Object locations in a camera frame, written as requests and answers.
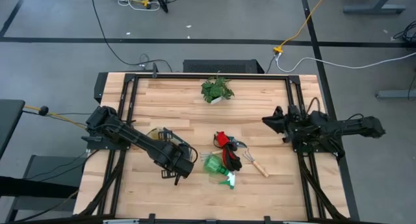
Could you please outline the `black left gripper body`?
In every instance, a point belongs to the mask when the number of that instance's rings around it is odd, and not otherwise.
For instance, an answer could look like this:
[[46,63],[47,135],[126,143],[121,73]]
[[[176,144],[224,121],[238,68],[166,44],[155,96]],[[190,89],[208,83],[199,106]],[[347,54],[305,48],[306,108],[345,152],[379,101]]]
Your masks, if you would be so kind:
[[179,151],[174,156],[174,163],[170,167],[170,170],[168,171],[175,171],[181,177],[187,178],[192,170],[194,169],[194,163],[189,161],[185,156],[186,154],[178,147]]

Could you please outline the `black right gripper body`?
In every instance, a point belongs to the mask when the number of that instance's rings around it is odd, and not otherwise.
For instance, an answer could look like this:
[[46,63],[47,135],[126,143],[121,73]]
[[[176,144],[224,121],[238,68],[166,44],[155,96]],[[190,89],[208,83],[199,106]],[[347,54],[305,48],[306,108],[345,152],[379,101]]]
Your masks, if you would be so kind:
[[283,141],[289,143],[293,139],[295,124],[300,121],[300,111],[296,105],[288,106],[288,113],[284,114],[281,106],[277,106],[275,109],[277,117],[281,118],[283,133],[285,137]]

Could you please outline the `green spray bottle white nozzle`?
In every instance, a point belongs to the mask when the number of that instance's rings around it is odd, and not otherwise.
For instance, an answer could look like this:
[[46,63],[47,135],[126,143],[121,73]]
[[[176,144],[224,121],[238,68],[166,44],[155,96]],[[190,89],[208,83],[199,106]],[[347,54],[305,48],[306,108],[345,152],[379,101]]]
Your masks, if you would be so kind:
[[226,185],[230,190],[235,188],[235,174],[223,165],[220,157],[216,155],[208,156],[204,160],[203,170],[209,174],[211,183]]

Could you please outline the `hand rake wooden handle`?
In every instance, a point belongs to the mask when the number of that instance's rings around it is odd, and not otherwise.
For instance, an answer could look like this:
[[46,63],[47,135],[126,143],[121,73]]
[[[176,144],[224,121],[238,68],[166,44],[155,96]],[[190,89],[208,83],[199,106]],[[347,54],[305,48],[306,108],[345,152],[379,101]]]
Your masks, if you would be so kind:
[[250,150],[249,149],[247,149],[247,150],[245,150],[245,152],[243,152],[243,157],[245,158],[245,159],[247,159],[248,161],[250,161],[253,165],[254,165],[254,167],[260,172],[260,174],[262,174],[262,176],[264,176],[264,177],[269,177],[269,174],[268,174],[268,172],[266,171],[266,169],[265,168],[263,168],[261,165],[260,165],[260,163],[258,163],[256,160],[255,160],[255,158],[250,154]]

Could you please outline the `red and black gardening glove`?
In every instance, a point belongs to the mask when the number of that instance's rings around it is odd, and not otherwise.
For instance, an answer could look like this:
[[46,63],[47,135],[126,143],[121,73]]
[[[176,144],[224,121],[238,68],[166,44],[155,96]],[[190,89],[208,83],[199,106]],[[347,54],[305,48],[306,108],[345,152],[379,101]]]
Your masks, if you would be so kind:
[[235,154],[237,144],[224,131],[214,135],[214,145],[222,150],[222,160],[229,171],[239,171],[242,167],[241,159]]

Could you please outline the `green potted plant white pot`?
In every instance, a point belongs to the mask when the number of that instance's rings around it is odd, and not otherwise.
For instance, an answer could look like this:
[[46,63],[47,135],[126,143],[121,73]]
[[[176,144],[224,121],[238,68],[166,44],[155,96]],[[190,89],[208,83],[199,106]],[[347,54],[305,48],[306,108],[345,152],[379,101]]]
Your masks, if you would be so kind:
[[219,77],[218,74],[215,77],[209,77],[201,85],[203,100],[206,103],[214,104],[217,99],[231,99],[235,94],[228,88],[230,81],[230,79]]

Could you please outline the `black computer case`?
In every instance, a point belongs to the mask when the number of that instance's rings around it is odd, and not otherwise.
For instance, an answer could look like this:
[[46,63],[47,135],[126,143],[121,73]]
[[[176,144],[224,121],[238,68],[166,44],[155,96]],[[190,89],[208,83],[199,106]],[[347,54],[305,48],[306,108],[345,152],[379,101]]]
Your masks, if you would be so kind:
[[183,61],[183,73],[217,73],[218,71],[221,73],[265,73],[256,59]]

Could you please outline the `black control box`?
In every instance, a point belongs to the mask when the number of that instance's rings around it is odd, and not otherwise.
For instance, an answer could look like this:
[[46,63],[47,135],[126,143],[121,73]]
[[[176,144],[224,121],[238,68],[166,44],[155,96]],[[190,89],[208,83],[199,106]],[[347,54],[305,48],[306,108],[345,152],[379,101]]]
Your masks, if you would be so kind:
[[104,92],[104,88],[107,82],[108,72],[98,73],[96,83],[94,85],[94,99],[100,104]]

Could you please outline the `grey desk foot short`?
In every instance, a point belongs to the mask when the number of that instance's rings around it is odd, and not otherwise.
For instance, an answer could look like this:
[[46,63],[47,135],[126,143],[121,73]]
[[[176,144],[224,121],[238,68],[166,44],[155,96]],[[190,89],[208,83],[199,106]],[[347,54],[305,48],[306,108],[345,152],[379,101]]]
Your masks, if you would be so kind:
[[410,90],[382,90],[375,93],[375,97],[379,99],[394,99],[394,98],[416,98],[416,88]]

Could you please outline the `black side cart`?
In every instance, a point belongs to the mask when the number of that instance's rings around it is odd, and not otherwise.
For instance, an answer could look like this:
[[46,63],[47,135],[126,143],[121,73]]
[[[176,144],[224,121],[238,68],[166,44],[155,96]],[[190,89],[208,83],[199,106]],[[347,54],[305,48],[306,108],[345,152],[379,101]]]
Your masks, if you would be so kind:
[[[33,180],[47,179],[47,182],[78,187],[81,183],[82,168],[77,168],[62,174],[63,171],[81,164],[84,158],[61,156],[30,156],[22,165],[8,165],[6,159],[0,161],[0,176],[32,178]],[[48,197],[1,197],[0,223],[19,220],[63,202],[62,198]]]

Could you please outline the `grey desk foot long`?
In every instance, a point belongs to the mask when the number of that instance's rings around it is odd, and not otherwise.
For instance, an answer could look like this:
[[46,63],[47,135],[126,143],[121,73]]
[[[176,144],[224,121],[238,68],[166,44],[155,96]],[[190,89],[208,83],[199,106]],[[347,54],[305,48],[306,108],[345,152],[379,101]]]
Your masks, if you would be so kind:
[[401,14],[406,10],[405,5],[390,5],[389,0],[378,0],[373,5],[345,5],[343,12],[345,14],[367,14],[367,15],[388,15]]

